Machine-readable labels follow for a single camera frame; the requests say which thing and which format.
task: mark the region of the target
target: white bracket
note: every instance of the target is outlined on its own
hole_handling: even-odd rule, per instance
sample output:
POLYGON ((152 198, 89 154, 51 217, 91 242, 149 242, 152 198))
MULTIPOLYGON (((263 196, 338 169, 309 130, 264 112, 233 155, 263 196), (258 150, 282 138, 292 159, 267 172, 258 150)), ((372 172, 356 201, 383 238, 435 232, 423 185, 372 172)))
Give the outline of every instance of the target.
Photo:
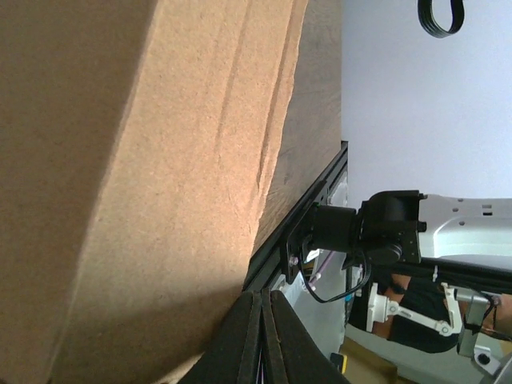
POLYGON ((387 296, 378 294, 378 284, 374 283, 370 291, 368 301, 368 314, 366 318, 366 331, 371 332, 374 328, 374 322, 385 322, 390 315, 402 316, 412 322, 416 322, 427 328, 437 331, 441 336, 451 336, 458 334, 462 329, 462 317, 455 300, 454 288, 449 288, 447 284, 442 284, 445 296, 450 324, 441 320, 433 320, 400 306, 397 302, 389 300, 387 296))

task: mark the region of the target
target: cable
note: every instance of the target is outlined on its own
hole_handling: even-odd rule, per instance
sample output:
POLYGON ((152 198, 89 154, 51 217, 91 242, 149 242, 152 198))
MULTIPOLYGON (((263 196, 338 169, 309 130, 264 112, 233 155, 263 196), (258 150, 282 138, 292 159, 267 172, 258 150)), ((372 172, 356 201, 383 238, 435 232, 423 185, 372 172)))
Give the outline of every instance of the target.
MULTIPOLYGON (((304 275, 304 273, 302 272, 302 261, 298 260, 298 270, 300 270, 302 276, 304 275)), ((348 295, 350 294, 353 294, 354 292, 357 292, 358 290, 360 290, 361 288, 363 288, 367 283, 368 283, 368 280, 370 280, 370 276, 371 276, 371 264, 368 263, 368 261, 366 260, 366 256, 364 254, 362 254, 362 268, 363 268, 363 277, 362 277, 362 280, 360 281, 359 284, 357 284, 355 287, 353 288, 350 288, 348 291, 346 292, 343 292, 342 294, 339 294, 337 296, 334 296, 333 298, 330 298, 328 300, 324 300, 323 298, 320 298, 314 291, 313 289, 311 288, 309 282, 307 282, 306 280, 304 280, 304 284, 306 285, 306 288, 308 290, 308 292, 311 294, 311 296, 317 301, 317 302, 320 302, 322 304, 325 304, 325 303, 328 303, 328 302, 335 302, 337 300, 341 300, 342 298, 345 298, 347 297, 348 295)))
POLYGON ((464 23, 464 3, 462 0, 450 0, 452 23, 449 30, 444 30, 435 21, 432 12, 432 0, 418 0, 418 17, 423 29, 435 38, 446 38, 456 34, 464 23))

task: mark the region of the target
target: cardboard box on floor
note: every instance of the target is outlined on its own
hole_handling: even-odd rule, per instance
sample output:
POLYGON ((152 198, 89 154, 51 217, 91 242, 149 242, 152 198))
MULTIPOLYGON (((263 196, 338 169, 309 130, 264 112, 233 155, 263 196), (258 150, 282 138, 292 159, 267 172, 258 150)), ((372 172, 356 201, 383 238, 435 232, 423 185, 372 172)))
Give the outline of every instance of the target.
POLYGON ((1 380, 146 383, 201 352, 246 273, 305 8, 0 6, 1 380))

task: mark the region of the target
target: screw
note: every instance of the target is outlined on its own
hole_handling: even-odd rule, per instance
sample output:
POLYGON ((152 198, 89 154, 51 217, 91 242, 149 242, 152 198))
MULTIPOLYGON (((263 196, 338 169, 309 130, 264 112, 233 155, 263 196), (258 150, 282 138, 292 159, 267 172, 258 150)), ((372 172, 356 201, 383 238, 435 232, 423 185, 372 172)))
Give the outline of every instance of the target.
POLYGON ((478 360, 479 363, 483 364, 484 366, 486 366, 487 364, 490 363, 490 358, 486 354, 480 354, 477 357, 477 360, 478 360))

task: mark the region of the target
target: black loop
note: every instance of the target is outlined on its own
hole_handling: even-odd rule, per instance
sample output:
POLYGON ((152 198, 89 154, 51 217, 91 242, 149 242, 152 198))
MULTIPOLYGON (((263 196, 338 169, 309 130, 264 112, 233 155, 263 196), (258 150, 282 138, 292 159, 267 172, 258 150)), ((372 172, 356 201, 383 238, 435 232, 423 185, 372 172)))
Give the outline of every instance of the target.
POLYGON ((450 0, 452 22, 449 30, 444 30, 434 19, 432 0, 418 0, 418 17, 423 29, 435 38, 446 38, 456 34, 464 23, 464 3, 462 0, 450 0))

